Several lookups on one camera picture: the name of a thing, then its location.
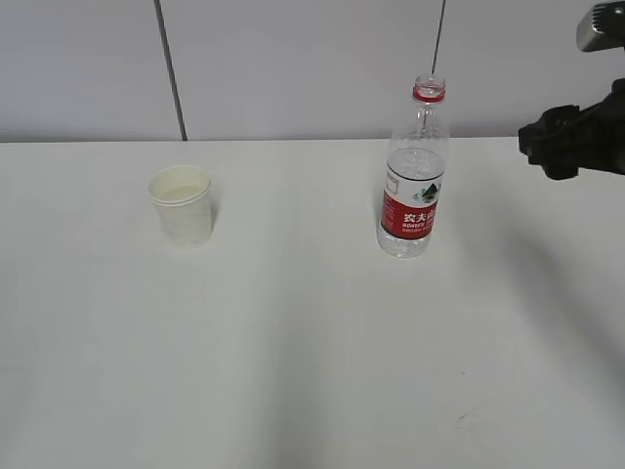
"clear plastic bottle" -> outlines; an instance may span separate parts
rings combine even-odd
[[[396,257],[418,256],[430,242],[449,147],[444,96],[443,79],[419,75],[410,115],[393,130],[378,242]]]

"white cup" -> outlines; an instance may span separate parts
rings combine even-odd
[[[199,166],[190,165],[165,168],[147,183],[160,226],[175,246],[193,249],[211,236],[210,185],[208,174]]]

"water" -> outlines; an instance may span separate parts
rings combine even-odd
[[[200,188],[193,186],[182,186],[179,188],[173,188],[163,194],[163,200],[169,202],[182,201],[188,198],[192,198],[200,193]]]
[[[429,180],[441,175],[445,163],[442,156],[429,149],[398,149],[391,153],[389,166],[399,176],[411,180]],[[401,239],[378,224],[378,242],[389,254],[400,258],[416,257],[428,246],[432,234],[420,239]]]

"table surface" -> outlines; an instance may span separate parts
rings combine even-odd
[[[625,179],[460,139],[426,253],[387,143],[0,146],[0,467],[622,468]],[[159,168],[212,175],[166,244]]]

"red bottle label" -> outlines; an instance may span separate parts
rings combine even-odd
[[[429,180],[412,180],[387,172],[382,208],[382,228],[395,237],[420,239],[430,234],[437,212],[442,174]]]

